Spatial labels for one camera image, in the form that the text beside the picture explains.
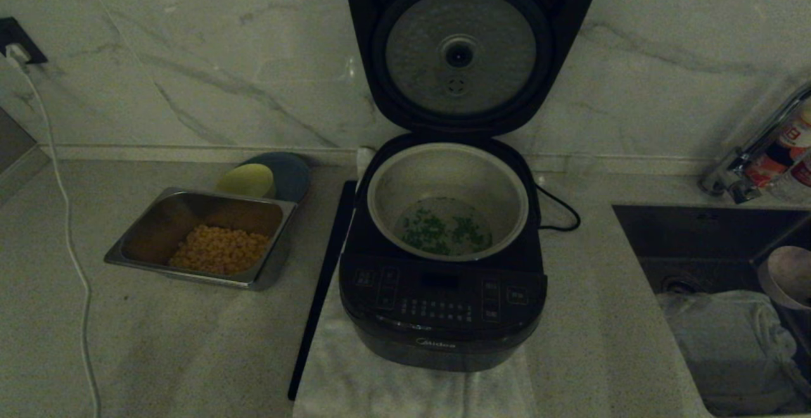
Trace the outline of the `chopped green vegetables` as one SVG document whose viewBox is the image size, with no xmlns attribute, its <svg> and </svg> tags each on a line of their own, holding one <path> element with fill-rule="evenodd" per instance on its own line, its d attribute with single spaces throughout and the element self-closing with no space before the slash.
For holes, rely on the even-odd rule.
<svg viewBox="0 0 811 418">
<path fill-rule="evenodd" d="M 489 222 L 474 208 L 413 208 L 397 219 L 394 233 L 412 248 L 450 257 L 478 253 L 493 245 Z"/>
</svg>

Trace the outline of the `black electric rice cooker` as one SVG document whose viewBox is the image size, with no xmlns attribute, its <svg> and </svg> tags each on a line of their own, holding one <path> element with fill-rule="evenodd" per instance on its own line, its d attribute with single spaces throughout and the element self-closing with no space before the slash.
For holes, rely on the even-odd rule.
<svg viewBox="0 0 811 418">
<path fill-rule="evenodd" d="M 411 132 L 499 136 L 535 116 L 592 0 L 348 0 L 374 103 Z"/>
</svg>

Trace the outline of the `pink bowl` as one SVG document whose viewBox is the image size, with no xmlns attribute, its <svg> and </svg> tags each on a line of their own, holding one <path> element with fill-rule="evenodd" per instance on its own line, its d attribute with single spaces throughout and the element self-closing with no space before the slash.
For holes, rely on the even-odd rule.
<svg viewBox="0 0 811 418">
<path fill-rule="evenodd" d="M 811 312 L 811 251 L 778 247 L 758 266 L 757 273 L 762 290 L 777 305 Z"/>
</svg>

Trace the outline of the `grey inner pot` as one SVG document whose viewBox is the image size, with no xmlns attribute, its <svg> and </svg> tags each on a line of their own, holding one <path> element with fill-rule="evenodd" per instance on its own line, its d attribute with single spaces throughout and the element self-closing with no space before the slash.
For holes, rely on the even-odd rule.
<svg viewBox="0 0 811 418">
<path fill-rule="evenodd" d="M 394 233 L 397 219 L 418 207 L 474 208 L 489 222 L 493 245 L 463 256 L 444 256 L 412 248 Z M 385 159 L 371 173 L 367 210 L 388 241 L 420 258 L 474 262 L 506 250 L 529 224 L 530 202 L 524 182 L 503 159 L 474 146 L 431 142 L 408 147 Z"/>
</svg>

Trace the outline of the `small yellow-green bowl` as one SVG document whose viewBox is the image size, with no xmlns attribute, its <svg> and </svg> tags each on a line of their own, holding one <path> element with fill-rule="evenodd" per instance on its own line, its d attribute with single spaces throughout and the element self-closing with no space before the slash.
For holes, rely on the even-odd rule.
<svg viewBox="0 0 811 418">
<path fill-rule="evenodd" d="M 272 170 L 258 163 L 244 164 L 229 170 L 217 181 L 218 193 L 247 196 L 247 198 L 276 197 L 276 181 Z"/>
</svg>

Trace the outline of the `blue-grey plate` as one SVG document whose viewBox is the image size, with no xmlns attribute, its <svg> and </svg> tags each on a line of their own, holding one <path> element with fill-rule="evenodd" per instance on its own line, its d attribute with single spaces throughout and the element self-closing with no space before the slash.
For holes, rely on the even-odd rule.
<svg viewBox="0 0 811 418">
<path fill-rule="evenodd" d="M 275 193 L 266 192 L 265 199 L 301 204 L 312 182 L 310 168 L 299 155 L 289 152 L 269 152 L 240 162 L 240 166 L 260 164 L 273 173 Z"/>
</svg>

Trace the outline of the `long black strip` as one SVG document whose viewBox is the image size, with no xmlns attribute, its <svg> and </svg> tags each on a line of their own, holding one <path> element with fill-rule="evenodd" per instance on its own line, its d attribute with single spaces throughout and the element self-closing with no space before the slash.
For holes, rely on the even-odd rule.
<svg viewBox="0 0 811 418">
<path fill-rule="evenodd" d="M 328 288 L 337 268 L 345 238 L 347 238 L 358 183 L 359 181 L 357 180 L 348 180 L 342 187 L 341 196 L 332 223 L 332 229 L 328 237 L 326 251 L 322 259 L 321 270 L 319 271 L 316 288 L 312 297 L 312 303 L 310 304 L 307 315 L 306 326 L 302 333 L 295 366 L 293 366 L 293 372 L 288 384 L 287 399 L 291 402 L 294 402 L 297 398 L 302 375 L 306 369 L 310 349 L 312 349 L 312 343 L 316 335 L 319 319 L 321 319 L 322 307 L 326 301 Z"/>
</svg>

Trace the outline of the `yellow corn kernels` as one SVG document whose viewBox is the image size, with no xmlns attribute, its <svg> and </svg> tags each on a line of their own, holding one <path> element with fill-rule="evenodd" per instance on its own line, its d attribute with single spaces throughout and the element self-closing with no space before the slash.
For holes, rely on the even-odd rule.
<svg viewBox="0 0 811 418">
<path fill-rule="evenodd" d="M 233 276 L 257 264 L 270 238 L 215 225 L 197 225 L 179 243 L 168 265 L 218 276 Z"/>
</svg>

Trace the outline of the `white towel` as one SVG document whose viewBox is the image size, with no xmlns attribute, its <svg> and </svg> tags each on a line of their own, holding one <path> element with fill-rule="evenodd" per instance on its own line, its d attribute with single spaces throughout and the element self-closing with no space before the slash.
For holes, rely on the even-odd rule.
<svg viewBox="0 0 811 418">
<path fill-rule="evenodd" d="M 322 309 L 295 418 L 534 418 L 523 344 L 495 368 L 456 372 L 374 354 L 341 303 L 339 261 Z"/>
</svg>

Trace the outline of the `stainless steel tray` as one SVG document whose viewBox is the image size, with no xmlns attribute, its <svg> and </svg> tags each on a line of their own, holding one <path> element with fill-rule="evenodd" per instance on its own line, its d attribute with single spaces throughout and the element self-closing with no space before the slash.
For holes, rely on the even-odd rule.
<svg viewBox="0 0 811 418">
<path fill-rule="evenodd" d="M 295 202 L 246 198 L 226 193 L 166 188 L 105 253 L 107 264 L 147 270 L 163 276 L 243 290 L 264 290 L 280 276 L 290 247 L 288 227 Z M 182 270 L 170 266 L 180 242 L 200 225 L 269 239 L 255 264 L 235 274 Z"/>
</svg>

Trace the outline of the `stainless steel sink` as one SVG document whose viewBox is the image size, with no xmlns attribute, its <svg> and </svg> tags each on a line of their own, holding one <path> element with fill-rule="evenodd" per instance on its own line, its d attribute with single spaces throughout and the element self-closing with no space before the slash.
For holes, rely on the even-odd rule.
<svg viewBox="0 0 811 418">
<path fill-rule="evenodd" d="M 613 211 L 655 297 L 670 275 L 693 281 L 700 288 L 696 293 L 765 294 L 757 270 L 771 251 L 811 250 L 809 210 L 615 205 Z M 811 312 L 770 301 L 799 343 L 796 360 L 811 381 Z"/>
</svg>

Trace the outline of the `metal sink drain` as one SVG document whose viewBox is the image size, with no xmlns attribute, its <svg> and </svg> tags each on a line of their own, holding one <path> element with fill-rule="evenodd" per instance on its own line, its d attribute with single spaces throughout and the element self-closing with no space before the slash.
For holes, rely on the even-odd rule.
<svg viewBox="0 0 811 418">
<path fill-rule="evenodd" d="M 683 276 L 666 276 L 660 283 L 660 293 L 689 295 L 698 291 L 700 291 L 699 286 Z"/>
</svg>

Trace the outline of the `chrome faucet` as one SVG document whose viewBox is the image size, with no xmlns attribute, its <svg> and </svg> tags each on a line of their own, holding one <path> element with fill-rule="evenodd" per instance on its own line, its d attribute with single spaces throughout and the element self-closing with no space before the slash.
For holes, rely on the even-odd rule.
<svg viewBox="0 0 811 418">
<path fill-rule="evenodd" d="M 728 195 L 735 204 L 759 198 L 776 180 L 765 188 L 756 188 L 744 174 L 745 168 L 777 139 L 783 127 L 787 126 L 798 113 L 798 107 L 809 99 L 811 99 L 811 79 L 794 89 L 772 114 L 761 121 L 750 138 L 733 147 L 702 174 L 698 179 L 698 187 L 702 192 L 716 198 Z"/>
</svg>

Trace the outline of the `white crumpled cloth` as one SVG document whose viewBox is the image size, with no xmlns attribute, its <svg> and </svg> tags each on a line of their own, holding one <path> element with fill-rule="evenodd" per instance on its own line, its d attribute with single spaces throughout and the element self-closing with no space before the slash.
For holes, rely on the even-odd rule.
<svg viewBox="0 0 811 418">
<path fill-rule="evenodd" d="M 664 314 L 701 400 L 717 416 L 811 414 L 799 343 L 754 291 L 663 292 Z"/>
</svg>

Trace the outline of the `bottle with red label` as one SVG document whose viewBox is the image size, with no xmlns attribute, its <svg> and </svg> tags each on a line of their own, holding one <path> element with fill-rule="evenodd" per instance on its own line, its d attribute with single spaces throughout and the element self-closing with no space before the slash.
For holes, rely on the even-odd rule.
<svg viewBox="0 0 811 418">
<path fill-rule="evenodd" d="M 811 99 L 802 103 L 797 111 L 790 123 L 780 130 L 777 139 L 745 168 L 744 174 L 754 187 L 767 187 L 811 148 Z"/>
</svg>

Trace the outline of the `clear bottle with red band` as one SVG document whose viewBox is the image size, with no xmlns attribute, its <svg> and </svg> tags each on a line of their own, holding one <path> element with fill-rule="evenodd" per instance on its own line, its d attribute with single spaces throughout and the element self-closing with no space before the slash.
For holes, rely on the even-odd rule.
<svg viewBox="0 0 811 418">
<path fill-rule="evenodd" d="M 805 153 L 787 172 L 769 187 L 769 193 L 780 201 L 794 204 L 811 203 L 811 151 Z"/>
</svg>

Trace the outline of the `white plug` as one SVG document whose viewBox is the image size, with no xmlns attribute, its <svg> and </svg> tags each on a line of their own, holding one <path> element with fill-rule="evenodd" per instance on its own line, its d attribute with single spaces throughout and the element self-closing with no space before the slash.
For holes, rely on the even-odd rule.
<svg viewBox="0 0 811 418">
<path fill-rule="evenodd" d="M 11 43 L 5 47 L 5 58 L 9 64 L 21 72 L 28 71 L 31 55 L 20 43 Z"/>
</svg>

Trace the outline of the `black wall socket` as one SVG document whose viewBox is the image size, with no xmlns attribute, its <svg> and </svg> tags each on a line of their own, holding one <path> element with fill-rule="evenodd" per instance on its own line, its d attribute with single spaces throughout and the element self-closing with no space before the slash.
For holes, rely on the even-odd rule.
<svg viewBox="0 0 811 418">
<path fill-rule="evenodd" d="M 49 63 L 49 58 L 32 40 L 18 20 L 14 17 L 0 18 L 0 53 L 5 58 L 5 47 L 11 43 L 20 43 L 29 52 L 31 60 L 28 65 Z"/>
</svg>

